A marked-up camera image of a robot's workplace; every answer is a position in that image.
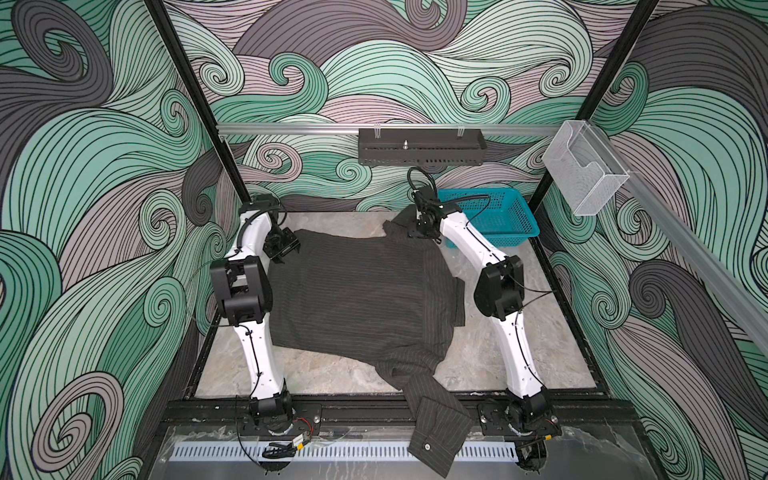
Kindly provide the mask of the teal plastic basket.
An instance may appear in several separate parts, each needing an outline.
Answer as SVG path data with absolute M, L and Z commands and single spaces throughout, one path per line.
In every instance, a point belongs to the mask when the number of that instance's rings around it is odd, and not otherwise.
M 528 203 L 516 189 L 440 189 L 438 198 L 457 201 L 470 224 L 497 248 L 516 247 L 540 234 Z

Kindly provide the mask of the dark pinstriped long sleeve shirt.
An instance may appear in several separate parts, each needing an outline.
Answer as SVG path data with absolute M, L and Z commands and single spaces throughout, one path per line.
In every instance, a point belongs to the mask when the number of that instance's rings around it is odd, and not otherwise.
M 416 421 L 408 451 L 446 477 L 473 421 L 435 377 L 465 322 L 465 283 L 440 249 L 383 224 L 382 237 L 299 230 L 300 250 L 269 268 L 275 345 L 373 366 Z

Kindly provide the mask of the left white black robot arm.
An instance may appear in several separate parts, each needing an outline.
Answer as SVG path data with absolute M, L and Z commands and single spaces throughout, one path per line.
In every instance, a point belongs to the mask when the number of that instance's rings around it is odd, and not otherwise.
M 262 424 L 290 422 L 294 416 L 269 324 L 274 304 L 269 265 L 295 245 L 295 237 L 280 227 L 281 210 L 280 201 L 268 194 L 242 205 L 232 246 L 210 265 L 217 311 L 234 329 L 245 355 L 249 410 Z

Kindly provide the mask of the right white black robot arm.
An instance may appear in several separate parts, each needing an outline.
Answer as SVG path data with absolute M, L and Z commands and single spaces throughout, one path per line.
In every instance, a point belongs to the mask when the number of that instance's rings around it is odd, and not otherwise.
M 407 220 L 411 238 L 441 242 L 448 240 L 477 270 L 473 292 L 477 310 L 491 321 L 502 352 L 509 415 L 521 428 L 532 429 L 534 421 L 546 419 L 551 410 L 546 386 L 534 366 L 527 340 L 523 310 L 525 306 L 524 268 L 517 256 L 508 256 L 472 224 L 465 203 L 492 203 L 488 194 L 473 194 L 443 201 L 436 181 L 421 167 L 406 173 L 415 212 Z

